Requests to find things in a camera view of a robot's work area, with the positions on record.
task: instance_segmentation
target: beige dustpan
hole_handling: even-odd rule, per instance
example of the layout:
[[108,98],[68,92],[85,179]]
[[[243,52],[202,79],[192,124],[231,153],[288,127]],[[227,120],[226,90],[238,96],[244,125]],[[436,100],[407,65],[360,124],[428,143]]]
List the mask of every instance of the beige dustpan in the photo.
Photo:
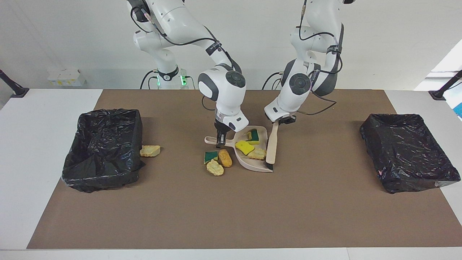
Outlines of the beige dustpan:
[[[266,144],[268,142],[268,133],[266,131],[266,128],[264,128],[263,126],[255,125],[247,126],[243,130],[234,134],[234,138],[232,140],[226,140],[225,146],[232,147],[234,149],[234,153],[236,154],[237,160],[244,168],[254,172],[272,173],[273,171],[266,166],[265,161],[250,159],[247,156],[245,156],[241,151],[238,151],[235,147],[235,144],[238,141],[247,140],[247,133],[252,129],[257,129],[258,137],[260,139],[260,144],[254,146],[256,148],[266,149]],[[205,137],[204,141],[208,144],[217,144],[217,138],[211,136]]]

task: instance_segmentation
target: brown table surface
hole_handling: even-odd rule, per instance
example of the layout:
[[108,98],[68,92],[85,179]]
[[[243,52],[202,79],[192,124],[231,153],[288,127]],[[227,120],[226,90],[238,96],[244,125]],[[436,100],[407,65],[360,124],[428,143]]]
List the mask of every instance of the brown table surface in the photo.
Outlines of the brown table surface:
[[[277,94],[247,92],[242,110],[251,125],[271,131],[263,107]],[[382,188],[359,127],[371,113],[395,113],[384,91],[335,90],[329,98],[339,103],[280,126],[274,173],[244,169],[230,150],[234,166],[213,177],[202,162],[214,150],[203,142],[215,135],[214,113],[198,91],[104,90],[96,109],[139,109],[144,144],[162,152],[143,159],[139,181],[121,189],[86,194],[59,181],[28,248],[462,246],[440,189]],[[302,110],[327,105],[312,95]]]

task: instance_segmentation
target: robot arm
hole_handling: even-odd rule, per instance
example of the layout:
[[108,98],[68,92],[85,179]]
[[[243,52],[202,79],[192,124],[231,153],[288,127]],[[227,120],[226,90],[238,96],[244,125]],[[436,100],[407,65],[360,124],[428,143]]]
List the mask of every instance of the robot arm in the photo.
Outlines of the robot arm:
[[249,124],[240,107],[246,91],[240,67],[214,35],[192,16],[182,0],[128,0],[128,7],[132,17],[144,28],[135,33],[135,44],[153,56],[162,83],[178,74],[175,57],[167,47],[194,44],[203,48],[216,63],[199,75],[198,84],[201,93],[216,102],[217,146],[225,143],[228,131],[238,132]]
[[[275,122],[293,123],[294,114],[305,102],[310,91],[318,96],[330,94],[337,82],[341,62],[343,25],[340,22],[340,6],[355,0],[305,0],[302,18],[307,8],[307,22],[291,33],[291,43],[297,58],[284,70],[279,96],[265,107],[268,118]],[[315,52],[326,54],[323,65],[318,64]]]

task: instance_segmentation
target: food item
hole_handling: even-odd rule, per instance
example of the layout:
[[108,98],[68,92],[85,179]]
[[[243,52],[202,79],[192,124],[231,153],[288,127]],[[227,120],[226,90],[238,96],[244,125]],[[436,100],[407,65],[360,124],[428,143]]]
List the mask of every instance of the food item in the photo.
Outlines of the food item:
[[141,146],[141,157],[155,157],[160,154],[160,146],[158,145],[143,145]]
[[218,152],[205,152],[204,155],[204,164],[208,164],[210,161],[218,161]]
[[215,176],[221,176],[225,173],[225,169],[217,161],[211,160],[207,164],[207,171]]
[[236,148],[241,150],[241,152],[244,155],[248,155],[251,151],[255,150],[255,147],[251,146],[248,142],[242,140],[236,143]]
[[232,166],[231,156],[226,149],[221,149],[218,152],[218,157],[220,158],[220,162],[221,162],[221,165],[223,165],[223,167]]
[[266,157],[266,150],[261,148],[256,148],[248,155],[251,159],[264,160]]
[[257,129],[252,129],[247,133],[247,142],[249,144],[260,144]]

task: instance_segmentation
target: black trash bag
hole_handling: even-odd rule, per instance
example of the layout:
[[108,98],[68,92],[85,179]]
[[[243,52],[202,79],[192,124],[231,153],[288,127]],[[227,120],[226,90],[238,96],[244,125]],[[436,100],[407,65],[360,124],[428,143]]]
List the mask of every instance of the black trash bag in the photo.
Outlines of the black trash bag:
[[62,179],[81,192],[122,187],[138,180],[143,123],[138,110],[96,110],[79,117]]
[[371,114],[360,132],[389,193],[420,192],[461,180],[420,115]]

